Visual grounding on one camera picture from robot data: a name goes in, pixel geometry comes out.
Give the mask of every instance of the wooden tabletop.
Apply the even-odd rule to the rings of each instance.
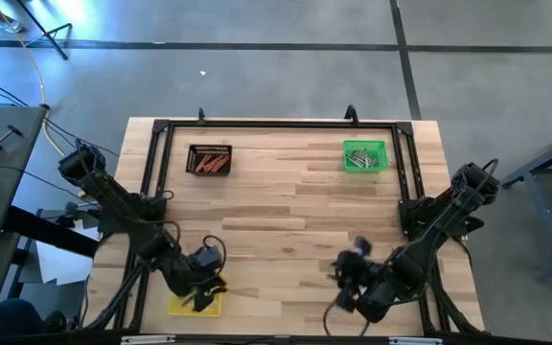
[[[130,118],[116,179],[138,192],[147,159],[153,118]],[[449,172],[436,122],[413,122],[425,193],[437,196],[449,186]],[[389,169],[381,173],[343,171],[342,141],[383,140]],[[154,191],[161,152],[157,149],[150,190]],[[227,177],[185,173],[190,144],[233,146]],[[402,140],[404,161],[410,165]],[[182,228],[186,253],[201,246],[207,234],[227,244],[223,270],[229,292],[221,316],[170,316],[171,293],[162,275],[150,275],[143,333],[171,334],[324,334],[322,314],[338,289],[326,278],[329,263],[356,236],[374,245],[381,262],[405,243],[397,202],[401,198],[391,134],[384,129],[177,128],[166,189],[175,193],[166,219]],[[411,197],[415,197],[411,188]],[[95,319],[121,283],[127,238],[113,236],[97,253],[89,282],[85,323]],[[453,241],[438,256],[447,292],[471,323],[482,329],[472,271],[465,252]],[[127,304],[126,324],[135,290]],[[438,319],[429,296],[432,321]],[[358,335],[363,319],[334,309],[328,319],[338,335]],[[369,335],[420,335],[418,304],[391,308]]]

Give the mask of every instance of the green plastic tray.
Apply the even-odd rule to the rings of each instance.
[[[346,156],[355,150],[367,150],[368,156],[378,160],[378,164],[370,168],[361,168],[346,159]],[[377,173],[389,168],[387,151],[384,142],[380,140],[345,140],[344,141],[344,170],[349,173]]]

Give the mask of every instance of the concrete floor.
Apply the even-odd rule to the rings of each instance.
[[[74,39],[396,42],[387,0],[141,4],[28,2],[47,28],[73,22]],[[9,13],[17,13],[13,5]],[[552,0],[400,0],[400,6],[409,44],[552,45]],[[33,27],[24,34],[38,35]],[[11,37],[0,32],[0,39]],[[355,104],[363,119],[410,119],[398,53],[68,50],[68,61],[51,49],[32,53],[53,121],[113,150],[121,146],[128,117],[195,116],[200,106],[208,116],[340,118]],[[421,115],[439,122],[452,173],[497,157],[501,177],[552,143],[552,55],[413,53],[410,59]],[[35,71],[20,49],[0,48],[0,85],[40,103]],[[107,158],[113,173],[116,159]],[[58,159],[40,135],[28,171],[68,187],[58,176]],[[477,213],[486,226],[471,234],[474,279],[488,331],[552,340],[552,279],[533,277],[549,257],[521,187],[501,192],[495,205]],[[56,209],[68,199],[25,178],[15,204]],[[42,314],[60,308],[72,315],[81,294],[78,285],[36,285],[23,297]]]

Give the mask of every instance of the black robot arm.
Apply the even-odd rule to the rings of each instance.
[[[368,322],[376,323],[391,306],[419,298],[427,284],[438,289],[430,280],[436,253],[450,237],[466,235],[482,226],[482,221],[470,214],[495,201],[499,182],[492,173],[496,164],[497,160],[492,160],[482,169],[473,163],[465,165],[452,178],[450,188],[438,197],[401,204],[402,227],[417,234],[412,236],[414,241],[397,248],[383,264],[365,259],[371,244],[363,238],[356,239],[355,251],[340,252],[333,263],[333,277],[341,289],[334,303],[346,311],[356,309]],[[445,302],[458,328],[473,329],[443,289],[439,288],[436,296]]]
[[[103,329],[146,269],[160,270],[177,296],[192,293],[195,311],[209,306],[214,294],[226,291],[224,281],[215,273],[224,265],[219,249],[204,245],[193,254],[183,254],[177,223],[164,220],[167,199],[162,195],[146,197],[127,192],[104,167],[105,159],[96,148],[78,142],[77,150],[61,159],[58,166],[63,178],[99,202],[100,225],[113,229],[113,233],[128,234],[129,247],[139,259],[108,307],[86,328]],[[176,228],[176,238],[164,228],[164,223]]]

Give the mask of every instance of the yellow cable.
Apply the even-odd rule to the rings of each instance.
[[[6,21],[6,24],[10,28],[10,30],[14,33],[16,36],[16,39],[20,42],[20,45],[23,46],[23,49],[27,56],[29,57],[29,60],[34,65],[35,71],[37,72],[37,77],[39,78],[39,88],[42,95],[42,104],[46,104],[46,90],[44,89],[44,81],[42,80],[42,75],[39,73],[39,68],[37,67],[37,63],[35,62],[34,56],[31,54],[31,51],[27,46],[25,45],[25,42],[23,41],[22,37],[14,31],[12,28],[12,24],[8,20],[8,17],[0,10],[1,17]],[[46,126],[46,121],[42,122],[42,131],[44,132],[44,135],[46,136],[46,140],[57,150],[58,154],[65,155],[63,153],[63,150],[55,143],[53,138],[50,137],[50,133],[48,132],[48,127]]]

